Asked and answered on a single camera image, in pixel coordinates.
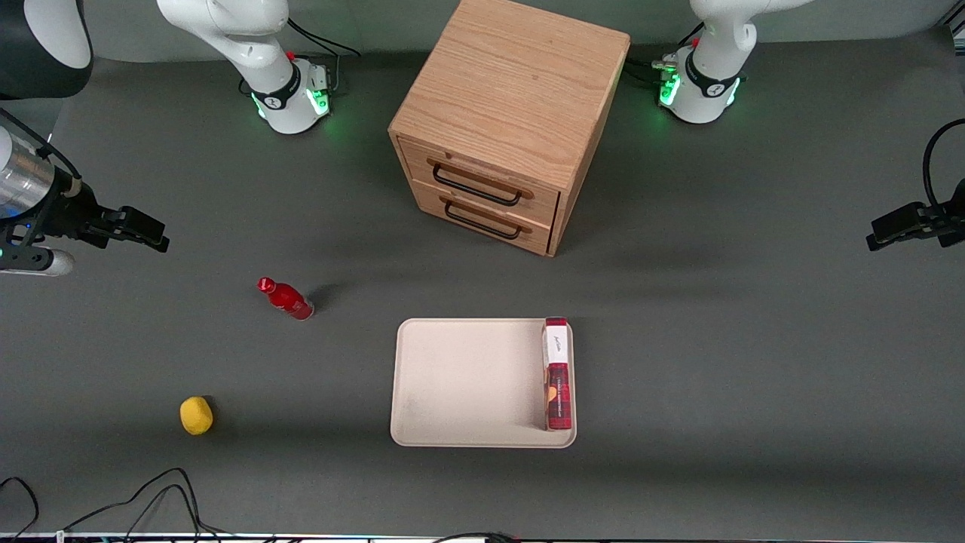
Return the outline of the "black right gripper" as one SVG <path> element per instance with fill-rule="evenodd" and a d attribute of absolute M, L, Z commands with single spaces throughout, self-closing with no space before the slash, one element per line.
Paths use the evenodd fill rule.
<path fill-rule="evenodd" d="M 146 234 L 163 234 L 165 224 L 135 207 L 107 210 L 94 196 L 93 189 L 79 183 L 76 195 L 65 195 L 75 186 L 73 179 L 55 179 L 51 192 L 44 197 L 43 217 L 35 221 L 34 241 L 47 237 L 70 238 L 105 250 L 111 240 L 130 241 L 158 252 L 167 252 L 170 240 L 166 236 L 149 238 Z"/>

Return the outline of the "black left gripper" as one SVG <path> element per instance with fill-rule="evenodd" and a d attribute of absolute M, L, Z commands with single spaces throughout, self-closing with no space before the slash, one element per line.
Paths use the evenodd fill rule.
<path fill-rule="evenodd" d="M 951 199 L 934 206 L 920 201 L 906 204 L 872 220 L 872 233 L 866 237 L 868 250 L 878 251 L 903 241 L 938 237 L 943 248 L 964 241 L 964 185 L 957 184 Z"/>

